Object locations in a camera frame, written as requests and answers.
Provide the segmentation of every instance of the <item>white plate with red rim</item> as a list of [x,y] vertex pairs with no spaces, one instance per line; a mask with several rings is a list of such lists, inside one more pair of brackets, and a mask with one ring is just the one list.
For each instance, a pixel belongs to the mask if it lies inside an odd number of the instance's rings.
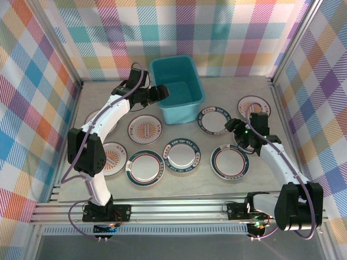
[[244,96],[239,100],[239,103],[237,103],[237,108],[244,118],[246,118],[247,107],[252,103],[258,104],[253,104],[250,107],[248,116],[250,116],[252,112],[265,112],[268,116],[271,115],[271,107],[266,100],[262,99],[259,96]]
[[123,145],[117,142],[107,142],[103,145],[106,154],[104,176],[113,176],[119,173],[127,161],[127,152]]
[[162,132],[162,123],[152,115],[140,115],[134,118],[128,126],[130,139],[140,145],[155,142],[162,135]]
[[125,171],[129,180],[138,186],[151,186],[164,174],[163,158],[151,150],[142,150],[133,154],[126,163]]
[[230,144],[214,149],[210,162],[213,171],[224,180],[239,180],[246,175],[249,168],[247,155]]
[[[87,116],[86,120],[85,120],[85,124],[88,123],[89,121],[91,121],[96,115],[97,113],[99,112],[100,110],[95,110],[93,112],[91,112],[89,114],[89,116]],[[118,126],[118,122],[111,128],[110,132],[108,134],[112,134],[114,132],[114,130],[117,128]]]

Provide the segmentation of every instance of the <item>colorful checkered backdrop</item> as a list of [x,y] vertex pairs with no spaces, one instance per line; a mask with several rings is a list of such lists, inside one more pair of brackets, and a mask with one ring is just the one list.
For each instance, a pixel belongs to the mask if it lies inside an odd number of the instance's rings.
[[347,257],[347,1],[325,0],[295,51],[279,92],[305,175]]
[[0,259],[19,259],[77,87],[24,0],[0,0]]
[[40,0],[81,78],[191,55],[201,76],[268,74],[304,0]]

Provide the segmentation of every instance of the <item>gray table surface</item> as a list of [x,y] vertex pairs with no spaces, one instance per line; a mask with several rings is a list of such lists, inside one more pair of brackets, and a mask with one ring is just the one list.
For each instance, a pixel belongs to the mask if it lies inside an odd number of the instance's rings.
[[[202,78],[206,100],[201,105],[201,110],[208,106],[219,106],[229,112],[232,118],[242,118],[237,110],[238,101],[247,95],[257,95],[270,104],[272,113],[269,117],[269,127],[272,134],[276,134],[282,141],[288,156],[293,160],[290,146],[286,139],[279,114],[270,86],[263,76],[253,77],[221,77]],[[81,127],[85,118],[94,110],[101,108],[110,96],[110,92],[119,82],[86,82],[81,93],[75,127]],[[133,142],[127,135],[127,127],[130,121],[141,115],[150,114],[156,116],[163,123],[163,134],[153,144],[139,145]],[[201,161],[198,167],[190,173],[175,173],[165,168],[161,180],[150,187],[139,187],[131,183],[125,170],[117,175],[106,177],[106,183],[113,198],[153,198],[168,196],[189,196],[201,194],[237,193],[253,191],[280,191],[280,185],[275,179],[269,167],[256,154],[249,155],[250,167],[247,174],[240,180],[223,180],[218,177],[210,165],[212,151],[222,144],[233,144],[232,135],[227,133],[213,136],[203,132],[197,121],[181,125],[166,125],[162,112],[154,104],[140,112],[127,113],[123,116],[117,129],[110,134],[105,142],[119,142],[128,152],[128,157],[140,150],[153,150],[163,154],[166,144],[175,138],[188,138],[198,144],[201,150]],[[62,167],[65,172],[69,164],[65,160]],[[88,193],[82,180],[72,180],[61,185],[58,201],[71,202],[87,199]]]

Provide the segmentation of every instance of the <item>metal corner post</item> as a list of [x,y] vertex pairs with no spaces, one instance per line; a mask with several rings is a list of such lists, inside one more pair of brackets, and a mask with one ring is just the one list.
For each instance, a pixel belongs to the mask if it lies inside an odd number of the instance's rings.
[[38,20],[38,23],[42,27],[44,33],[46,34],[49,42],[52,44],[54,50],[57,52],[59,58],[62,60],[62,63],[66,66],[67,71],[70,76],[73,78],[74,82],[82,88],[82,80],[78,75],[74,65],[72,64],[71,59],[67,55],[58,35],[56,34],[54,28],[52,27],[44,9],[38,2],[38,0],[25,0],[27,5],[30,7],[35,18]]

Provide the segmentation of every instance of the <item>plate with blue border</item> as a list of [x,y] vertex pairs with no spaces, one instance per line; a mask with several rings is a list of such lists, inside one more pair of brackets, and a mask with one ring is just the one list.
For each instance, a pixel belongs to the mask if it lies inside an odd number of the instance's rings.
[[175,172],[190,172],[200,163],[198,145],[187,138],[177,138],[169,142],[163,152],[167,167]]
[[152,150],[142,150],[133,154],[126,163],[126,175],[138,186],[151,186],[164,174],[163,158]]
[[213,171],[225,180],[239,180],[249,168],[247,155],[234,145],[225,144],[217,147],[211,155]]
[[197,116],[197,123],[205,133],[221,135],[228,132],[224,125],[231,118],[229,113],[223,108],[207,107],[200,111]]

